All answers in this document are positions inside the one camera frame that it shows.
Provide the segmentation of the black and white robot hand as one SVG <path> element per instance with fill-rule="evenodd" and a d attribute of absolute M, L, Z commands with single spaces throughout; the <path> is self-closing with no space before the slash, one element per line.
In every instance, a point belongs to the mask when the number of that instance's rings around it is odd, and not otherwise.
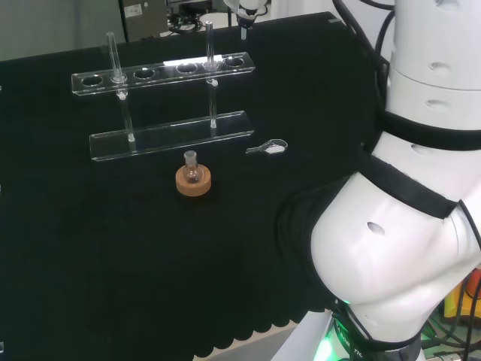
<path fill-rule="evenodd" d="M 249 29 L 268 1 L 263 0 L 224 0 L 227 7 L 236 15 L 237 24 Z"/>

